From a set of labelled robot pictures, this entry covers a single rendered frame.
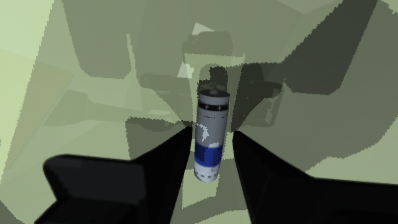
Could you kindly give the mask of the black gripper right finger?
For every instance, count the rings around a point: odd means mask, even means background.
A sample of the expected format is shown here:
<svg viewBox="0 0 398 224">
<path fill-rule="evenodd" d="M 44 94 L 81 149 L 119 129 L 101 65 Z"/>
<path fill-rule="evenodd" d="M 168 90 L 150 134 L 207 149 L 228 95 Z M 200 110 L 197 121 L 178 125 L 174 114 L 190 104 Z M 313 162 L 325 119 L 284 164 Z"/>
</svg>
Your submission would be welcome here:
<svg viewBox="0 0 398 224">
<path fill-rule="evenodd" d="M 232 144 L 252 224 L 319 224 L 336 208 L 398 214 L 398 184 L 311 176 L 241 131 Z"/>
</svg>

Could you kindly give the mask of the grey and blue cylindrical battery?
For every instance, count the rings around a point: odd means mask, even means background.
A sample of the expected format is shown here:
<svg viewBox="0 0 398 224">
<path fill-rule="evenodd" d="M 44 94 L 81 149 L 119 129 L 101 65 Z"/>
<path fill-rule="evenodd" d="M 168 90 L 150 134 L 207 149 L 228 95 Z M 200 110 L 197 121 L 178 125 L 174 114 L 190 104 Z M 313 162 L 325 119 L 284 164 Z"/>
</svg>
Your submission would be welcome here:
<svg viewBox="0 0 398 224">
<path fill-rule="evenodd" d="M 194 175 L 202 182 L 212 182 L 218 176 L 228 118 L 229 99 L 229 93 L 217 88 L 199 92 Z"/>
</svg>

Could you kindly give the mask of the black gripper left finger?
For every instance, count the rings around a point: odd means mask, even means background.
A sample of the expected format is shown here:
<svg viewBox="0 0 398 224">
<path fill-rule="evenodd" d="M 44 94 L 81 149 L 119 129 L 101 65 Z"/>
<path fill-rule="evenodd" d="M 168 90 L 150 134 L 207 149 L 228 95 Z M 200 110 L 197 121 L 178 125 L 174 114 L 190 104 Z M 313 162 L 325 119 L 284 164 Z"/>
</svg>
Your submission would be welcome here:
<svg viewBox="0 0 398 224">
<path fill-rule="evenodd" d="M 61 196 L 132 203 L 139 224 L 170 224 L 190 155 L 193 127 L 133 159 L 59 154 L 43 171 Z"/>
</svg>

